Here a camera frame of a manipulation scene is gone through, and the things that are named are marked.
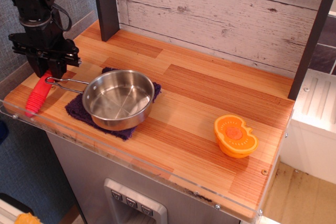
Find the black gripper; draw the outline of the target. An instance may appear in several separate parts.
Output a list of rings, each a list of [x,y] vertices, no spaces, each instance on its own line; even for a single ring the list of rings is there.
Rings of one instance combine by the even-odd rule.
[[[13,50],[18,54],[42,52],[40,55],[26,55],[37,77],[42,77],[50,70],[53,77],[61,79],[67,72],[67,65],[80,66],[79,49],[71,39],[64,37],[58,11],[52,11],[41,20],[27,20],[21,17],[19,21],[25,31],[10,34],[8,38],[13,43]]]

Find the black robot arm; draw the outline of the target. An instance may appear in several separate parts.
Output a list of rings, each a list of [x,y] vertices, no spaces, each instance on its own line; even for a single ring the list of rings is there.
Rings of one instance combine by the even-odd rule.
[[[38,77],[47,71],[60,79],[67,66],[78,67],[81,59],[79,49],[64,33],[72,28],[72,21],[63,27],[61,14],[67,12],[55,0],[12,0],[18,9],[18,18],[24,33],[10,34],[13,51],[25,55]]]

